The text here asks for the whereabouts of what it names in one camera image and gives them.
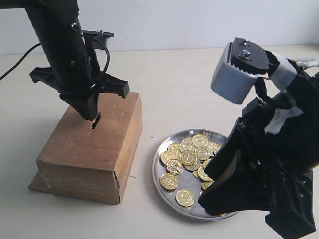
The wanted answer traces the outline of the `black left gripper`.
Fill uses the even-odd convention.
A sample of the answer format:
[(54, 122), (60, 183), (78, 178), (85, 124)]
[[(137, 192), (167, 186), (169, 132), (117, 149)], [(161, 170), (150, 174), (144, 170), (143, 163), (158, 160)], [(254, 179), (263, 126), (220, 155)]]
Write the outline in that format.
[(128, 81), (120, 80), (107, 73), (103, 73), (101, 79), (89, 80), (82, 87), (77, 85), (67, 87), (58, 83), (50, 67), (36, 67), (29, 75), (34, 83), (43, 82), (58, 93), (67, 95), (67, 103), (83, 119), (89, 121), (93, 121), (98, 114), (98, 93), (113, 93), (125, 98), (129, 92)]

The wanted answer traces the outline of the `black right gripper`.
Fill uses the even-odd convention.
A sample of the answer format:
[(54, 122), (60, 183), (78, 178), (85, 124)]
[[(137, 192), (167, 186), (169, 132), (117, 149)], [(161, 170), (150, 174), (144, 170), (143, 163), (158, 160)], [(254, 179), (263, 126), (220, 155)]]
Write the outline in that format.
[(274, 115), (268, 103), (252, 100), (204, 172), (214, 180), (199, 197), (211, 215), (266, 211), (265, 222), (282, 238), (297, 239), (315, 231), (313, 166), (315, 154), (293, 153), (282, 141), (264, 133)]

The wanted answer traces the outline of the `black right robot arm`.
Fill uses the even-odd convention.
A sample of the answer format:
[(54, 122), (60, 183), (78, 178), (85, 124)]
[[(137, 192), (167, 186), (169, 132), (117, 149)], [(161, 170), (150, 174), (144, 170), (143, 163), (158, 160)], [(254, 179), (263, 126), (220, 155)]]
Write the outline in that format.
[(302, 110), (285, 120), (277, 134), (264, 131), (275, 107), (253, 99), (243, 110), (205, 173), (214, 183), (199, 197), (211, 215), (266, 211), (265, 222), (281, 237), (297, 239), (316, 230), (313, 169), (319, 164), (319, 80), (298, 75), (288, 88)]

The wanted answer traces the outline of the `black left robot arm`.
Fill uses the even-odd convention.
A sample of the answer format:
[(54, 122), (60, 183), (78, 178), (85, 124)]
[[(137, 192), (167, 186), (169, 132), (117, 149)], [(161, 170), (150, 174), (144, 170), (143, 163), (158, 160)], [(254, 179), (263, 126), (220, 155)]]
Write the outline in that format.
[(85, 120), (98, 112), (100, 93), (125, 98), (129, 83), (107, 74), (111, 32), (83, 31), (75, 0), (2, 0), (1, 9), (25, 9), (49, 62), (49, 67), (30, 72), (34, 83), (54, 88)]

